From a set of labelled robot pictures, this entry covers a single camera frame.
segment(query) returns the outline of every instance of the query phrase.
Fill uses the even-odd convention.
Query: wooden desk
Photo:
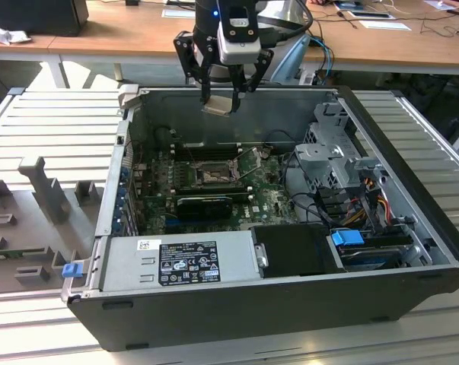
[[[387,8],[396,18],[434,19],[452,16],[445,11],[434,11],[432,6],[418,0],[396,0],[395,5],[401,11],[414,13],[401,14],[392,8]],[[380,4],[372,6],[380,11],[385,10],[385,7]],[[431,31],[421,34],[422,21],[420,20],[397,21],[407,25],[411,31],[366,29],[358,21],[353,21],[358,28],[354,29],[346,21],[330,22],[342,20],[340,17],[326,17],[325,14],[318,12],[335,14],[336,8],[333,5],[324,7],[312,5],[310,8],[314,11],[314,18],[321,18],[324,39],[334,51],[335,67],[338,69],[393,71],[395,68],[401,72],[407,72],[406,70],[409,69],[416,73],[459,73],[459,35],[443,37]],[[353,19],[347,13],[345,15],[346,19]],[[426,21],[426,26],[446,34],[447,30],[443,29],[446,26],[459,30],[459,16],[440,21]],[[319,35],[317,24],[312,26],[311,31]],[[306,62],[322,62],[321,60],[321,49],[309,49],[305,56]]]
[[[424,13],[430,18],[450,15],[435,11],[421,0],[395,0],[395,5],[401,11],[416,14],[401,14],[388,8],[396,17],[423,18]],[[314,17],[321,19],[326,44],[334,51],[333,69],[459,75],[459,36],[421,34],[422,22],[418,20],[400,21],[412,31],[366,29],[354,21],[356,30],[336,15],[327,17],[322,12],[335,14],[333,5],[310,8]],[[89,20],[80,36],[35,36],[32,43],[0,45],[0,59],[48,61],[57,86],[68,87],[62,61],[178,65],[173,39],[182,30],[192,30],[194,23],[193,19],[161,17],[162,4],[126,7],[124,2],[90,0],[88,9]],[[446,33],[444,26],[459,29],[459,17],[426,21],[426,25]],[[319,34],[317,23],[311,30]],[[322,59],[322,49],[309,49],[304,66],[315,69]]]

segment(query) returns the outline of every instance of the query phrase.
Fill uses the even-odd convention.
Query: black computer case
[[[85,0],[1,0],[0,28],[75,37],[89,16]]]

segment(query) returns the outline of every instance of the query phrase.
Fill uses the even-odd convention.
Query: white cable
[[[373,9],[374,11],[378,12],[378,13],[382,13],[383,11],[379,11],[377,8],[373,8],[371,5],[366,5],[367,8],[370,8],[370,9]]]
[[[398,11],[399,13],[402,13],[402,14],[413,14],[413,13],[407,13],[406,11],[401,11],[400,9],[397,9],[397,7],[395,6],[395,1],[394,0],[390,0],[390,1],[391,1],[391,5],[387,5],[387,4],[383,4],[383,5],[387,6],[389,8],[393,8],[396,11]]]

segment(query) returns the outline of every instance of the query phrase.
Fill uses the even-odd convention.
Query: white sticker
[[[161,240],[138,240],[138,251],[144,249],[160,249]]]

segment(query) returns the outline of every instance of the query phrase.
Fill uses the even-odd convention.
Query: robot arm
[[[183,72],[200,85],[201,101],[209,113],[236,112],[240,97],[254,92],[268,71],[275,55],[272,49],[304,34],[312,25],[305,0],[273,2],[277,6],[267,12],[263,10],[260,13],[263,16],[257,15],[257,2],[196,0],[193,32],[183,31],[174,40]],[[308,20],[301,25],[303,12]],[[245,65],[253,65],[255,70],[248,78]],[[212,96],[211,82],[231,82],[232,98]]]

